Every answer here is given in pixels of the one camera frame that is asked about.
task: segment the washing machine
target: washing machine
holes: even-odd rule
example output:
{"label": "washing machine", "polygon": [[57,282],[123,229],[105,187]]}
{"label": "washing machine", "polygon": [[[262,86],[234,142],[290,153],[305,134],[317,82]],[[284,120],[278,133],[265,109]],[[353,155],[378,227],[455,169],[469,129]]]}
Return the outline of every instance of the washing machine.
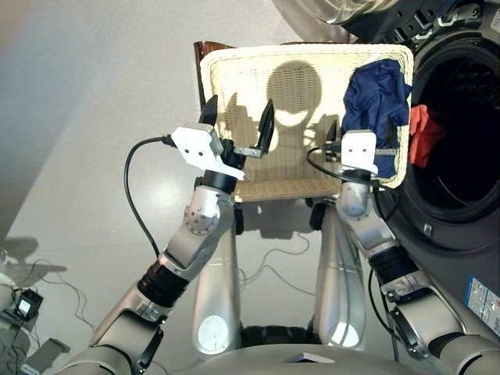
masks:
{"label": "washing machine", "polygon": [[[500,292],[499,2],[297,0],[323,23],[326,39],[316,41],[332,34],[324,25],[340,24],[358,41],[412,49],[412,104],[437,113],[445,136],[425,169],[408,164],[388,223],[461,299],[470,277]],[[380,198],[385,212],[395,203]]]}

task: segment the label sticker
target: label sticker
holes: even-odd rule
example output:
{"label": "label sticker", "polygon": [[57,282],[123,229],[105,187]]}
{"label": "label sticker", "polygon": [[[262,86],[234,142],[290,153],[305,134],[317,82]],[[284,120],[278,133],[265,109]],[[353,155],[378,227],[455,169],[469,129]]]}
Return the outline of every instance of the label sticker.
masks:
{"label": "label sticker", "polygon": [[500,33],[500,9],[497,9],[495,12],[495,16],[493,17],[493,20],[491,20],[490,27],[497,33]]}
{"label": "label sticker", "polygon": [[469,276],[465,304],[500,337],[500,298],[474,276]]}

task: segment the silver arm segment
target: silver arm segment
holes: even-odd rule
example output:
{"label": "silver arm segment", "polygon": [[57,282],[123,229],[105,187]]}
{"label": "silver arm segment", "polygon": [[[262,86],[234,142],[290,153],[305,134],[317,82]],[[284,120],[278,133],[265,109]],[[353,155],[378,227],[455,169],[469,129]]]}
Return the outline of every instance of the silver arm segment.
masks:
{"label": "silver arm segment", "polygon": [[[209,261],[233,221],[233,201],[228,193],[197,186],[167,249],[102,321],[91,348],[58,374],[144,372],[163,338],[160,326],[175,300]],[[123,360],[130,364],[131,372],[123,369]]]}
{"label": "silver arm segment", "polygon": [[391,316],[411,356],[431,357],[449,373],[498,371],[498,340],[492,335],[486,338],[471,334],[452,303],[409,258],[377,215],[366,184],[343,183],[337,211],[378,276],[385,298],[395,303]]}

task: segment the white wire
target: white wire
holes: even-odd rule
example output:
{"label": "white wire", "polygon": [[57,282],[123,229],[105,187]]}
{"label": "white wire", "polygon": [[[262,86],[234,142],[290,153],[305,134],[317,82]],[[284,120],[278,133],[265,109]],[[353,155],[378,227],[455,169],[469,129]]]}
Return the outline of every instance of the white wire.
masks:
{"label": "white wire", "polygon": [[262,262],[260,263],[260,266],[259,268],[250,276],[250,277],[247,277],[246,276],[246,272],[241,269],[240,267],[238,267],[238,270],[241,272],[242,274],[242,279],[240,279],[240,282],[241,282],[241,285],[240,285],[240,292],[243,292],[243,290],[245,289],[245,287],[247,285],[250,285],[251,283],[253,283],[254,281],[258,280],[262,274],[262,272],[265,270],[265,269],[268,269],[270,270],[272,273],[274,273],[276,275],[276,277],[278,277],[281,281],[283,281],[288,287],[292,288],[292,289],[295,289],[296,291],[299,291],[301,293],[304,293],[305,295],[311,295],[311,296],[315,296],[316,294],[315,293],[312,293],[310,291],[305,291],[304,289],[301,289],[300,287],[297,287],[295,285],[293,285],[290,281],[286,280],[283,276],[280,275],[280,273],[278,271],[276,271],[276,269],[274,269],[272,266],[270,266],[269,264],[266,264],[266,260],[267,258],[269,257],[269,255],[271,255],[273,252],[281,252],[283,254],[286,254],[286,255],[302,255],[304,253],[306,253],[309,248],[310,248],[310,245],[311,243],[309,242],[309,240],[304,237],[300,232],[297,232],[297,237],[301,238],[302,240],[305,241],[306,243],[306,247],[301,250],[300,252],[287,252],[286,250],[283,250],[281,248],[271,248],[262,258]]}

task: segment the small device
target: small device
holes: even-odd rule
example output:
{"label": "small device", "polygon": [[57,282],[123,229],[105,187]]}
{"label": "small device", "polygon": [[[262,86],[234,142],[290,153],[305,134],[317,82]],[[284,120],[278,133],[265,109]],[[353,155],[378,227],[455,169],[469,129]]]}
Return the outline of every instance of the small device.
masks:
{"label": "small device", "polygon": [[14,314],[27,322],[37,315],[43,300],[44,298],[36,291],[25,290],[17,299]]}

